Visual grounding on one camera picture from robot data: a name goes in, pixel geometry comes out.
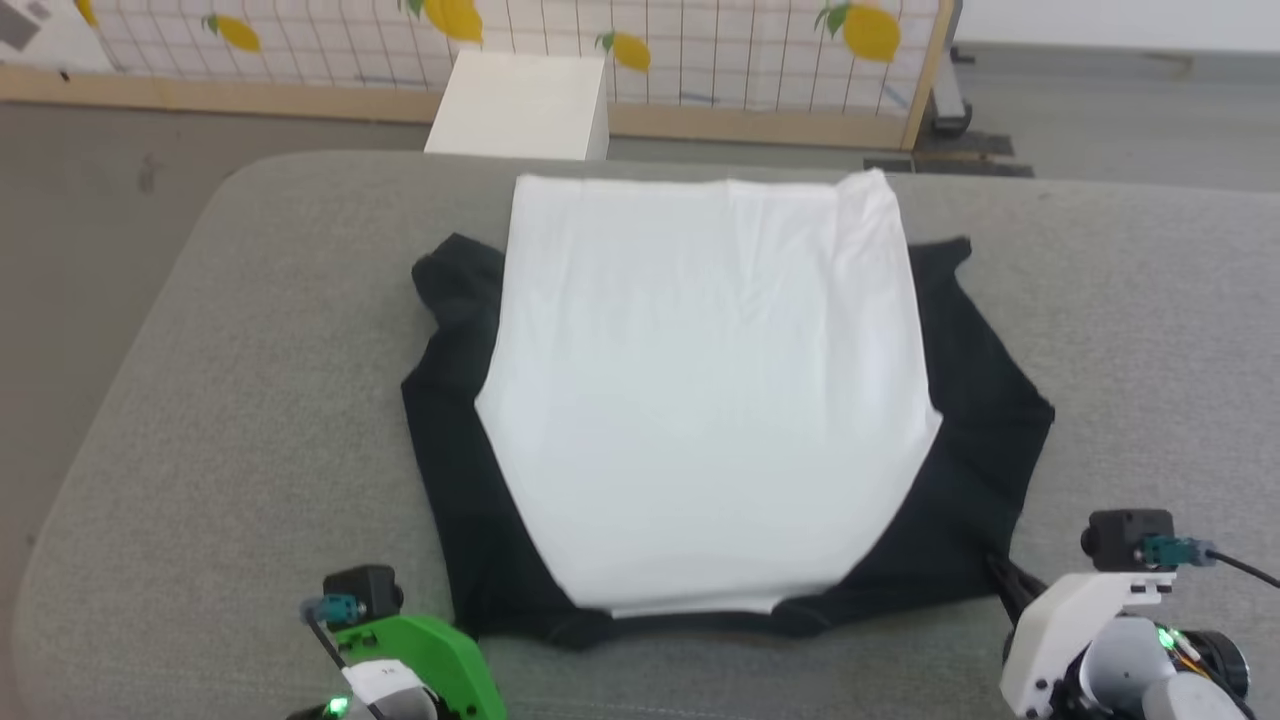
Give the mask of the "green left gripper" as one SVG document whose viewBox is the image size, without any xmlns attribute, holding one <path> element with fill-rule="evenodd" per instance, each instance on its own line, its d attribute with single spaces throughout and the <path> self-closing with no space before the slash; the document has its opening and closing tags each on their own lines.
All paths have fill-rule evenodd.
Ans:
<svg viewBox="0 0 1280 720">
<path fill-rule="evenodd" d="M 439 618 L 397 615 L 334 638 L 355 698 L 383 717 L 507 717 L 477 643 Z"/>
</svg>

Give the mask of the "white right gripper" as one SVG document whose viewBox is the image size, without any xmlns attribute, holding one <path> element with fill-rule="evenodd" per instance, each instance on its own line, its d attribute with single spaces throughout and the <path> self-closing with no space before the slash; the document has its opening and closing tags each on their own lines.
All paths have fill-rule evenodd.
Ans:
<svg viewBox="0 0 1280 720">
<path fill-rule="evenodd" d="M 1000 692 L 1018 717 L 1046 717 L 1051 691 L 1103 629 L 1129 606 L 1157 605 L 1175 571 L 1091 571 L 1050 587 L 1010 559 L 989 553 L 987 574 L 1010 623 Z"/>
</svg>

